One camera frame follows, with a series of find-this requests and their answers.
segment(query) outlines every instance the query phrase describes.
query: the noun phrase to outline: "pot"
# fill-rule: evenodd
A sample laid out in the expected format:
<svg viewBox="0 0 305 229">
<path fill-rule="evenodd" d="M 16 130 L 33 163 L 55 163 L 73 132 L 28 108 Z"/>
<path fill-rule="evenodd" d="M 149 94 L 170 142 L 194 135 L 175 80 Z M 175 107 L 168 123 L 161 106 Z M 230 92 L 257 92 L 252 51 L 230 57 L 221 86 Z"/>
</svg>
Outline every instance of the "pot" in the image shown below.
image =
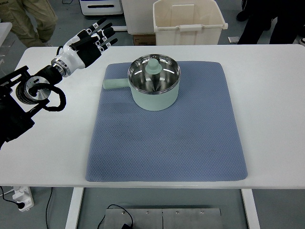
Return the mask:
<svg viewBox="0 0 305 229">
<path fill-rule="evenodd" d="M 161 54 L 145 55 L 128 69 L 128 78 L 104 80 L 104 89 L 130 87 L 135 103 L 148 111 L 160 111 L 177 99 L 180 67 L 172 58 Z"/>
</svg>

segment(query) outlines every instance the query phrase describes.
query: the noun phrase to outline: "power strip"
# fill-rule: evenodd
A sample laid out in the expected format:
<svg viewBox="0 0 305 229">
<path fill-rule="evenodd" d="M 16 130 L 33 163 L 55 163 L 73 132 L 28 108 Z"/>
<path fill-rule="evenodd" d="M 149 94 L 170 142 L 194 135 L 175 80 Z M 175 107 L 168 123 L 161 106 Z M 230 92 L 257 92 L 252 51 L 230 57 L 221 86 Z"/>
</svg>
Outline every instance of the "power strip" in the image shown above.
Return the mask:
<svg viewBox="0 0 305 229">
<path fill-rule="evenodd" d="M 25 204 L 24 208 L 19 209 L 19 211 L 28 211 L 31 207 L 34 206 L 30 187 L 14 186 L 14 191 L 15 194 L 13 195 L 13 199 L 17 201 L 17 203 L 23 202 Z"/>
</svg>

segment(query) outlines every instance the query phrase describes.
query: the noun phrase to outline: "gray floor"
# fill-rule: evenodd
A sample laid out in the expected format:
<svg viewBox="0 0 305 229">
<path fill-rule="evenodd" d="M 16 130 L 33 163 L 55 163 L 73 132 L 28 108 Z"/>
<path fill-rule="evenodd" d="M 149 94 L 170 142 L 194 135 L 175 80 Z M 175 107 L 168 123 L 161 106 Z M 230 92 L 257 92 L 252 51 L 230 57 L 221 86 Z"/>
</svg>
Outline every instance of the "gray floor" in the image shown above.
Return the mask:
<svg viewBox="0 0 305 229">
<path fill-rule="evenodd" d="M 81 29 L 89 27 L 99 17 L 85 17 L 81 13 L 79 2 L 74 0 L 71 4 L 62 4 L 59 0 L 50 0 L 59 20 L 51 42 L 54 46 L 63 45 Z M 229 44 L 228 36 L 240 36 L 246 22 L 238 22 L 235 17 L 241 10 L 240 0 L 217 0 L 229 29 L 222 31 L 219 44 Z M 114 26 L 125 25 L 123 15 L 108 16 Z M 259 44 L 268 44 L 272 29 L 265 31 Z M 118 32 L 116 45 L 132 45 L 132 36 L 127 32 Z M 18 38 L 10 33 L 7 41 L 13 42 L 3 58 L 4 63 L 0 68 L 0 77 L 15 70 L 26 47 Z M 49 205 L 49 228 L 65 228 L 70 199 L 72 195 L 70 187 L 56 187 Z M 0 200 L 0 228 L 46 228 L 45 208 L 49 199 L 51 188 L 31 188 L 35 206 L 29 211 L 20 212 L 11 203 Z M 262 229 L 303 229 L 305 228 L 305 191 L 304 190 L 253 190 L 257 207 L 257 213 Z M 6 198 L 12 200 L 12 194 Z M 193 207 L 217 207 L 221 208 L 225 219 L 224 228 L 246 228 L 244 209 L 241 194 L 238 190 L 187 190 L 187 189 L 113 189 L 87 188 L 84 192 L 82 208 L 79 218 L 80 229 L 96 228 L 102 219 L 105 208 L 111 204 L 119 204 L 129 207 L 141 207 L 144 205 L 153 207 L 172 207 L 191 205 Z"/>
</svg>

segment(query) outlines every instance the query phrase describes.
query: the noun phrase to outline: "pot lid knob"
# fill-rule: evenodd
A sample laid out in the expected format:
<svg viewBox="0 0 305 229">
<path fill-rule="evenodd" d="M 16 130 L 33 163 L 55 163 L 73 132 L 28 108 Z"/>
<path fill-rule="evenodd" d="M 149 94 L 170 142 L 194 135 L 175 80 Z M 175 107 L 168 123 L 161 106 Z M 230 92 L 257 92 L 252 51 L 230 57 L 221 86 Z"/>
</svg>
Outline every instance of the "pot lid knob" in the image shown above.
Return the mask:
<svg viewBox="0 0 305 229">
<path fill-rule="evenodd" d="M 159 64 L 159 61 L 157 59 L 151 58 L 145 67 L 145 71 L 148 74 L 156 75 L 162 71 L 162 66 Z"/>
</svg>

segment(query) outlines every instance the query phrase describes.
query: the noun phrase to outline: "cardboard box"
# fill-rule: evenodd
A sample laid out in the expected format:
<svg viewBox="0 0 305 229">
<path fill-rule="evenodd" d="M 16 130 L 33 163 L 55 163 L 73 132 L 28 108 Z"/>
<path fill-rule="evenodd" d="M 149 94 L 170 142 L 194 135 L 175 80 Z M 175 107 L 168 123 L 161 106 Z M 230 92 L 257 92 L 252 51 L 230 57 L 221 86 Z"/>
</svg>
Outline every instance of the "cardboard box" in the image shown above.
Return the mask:
<svg viewBox="0 0 305 229">
<path fill-rule="evenodd" d="M 137 34 L 133 36 L 134 45 L 156 45 L 155 34 Z"/>
</svg>

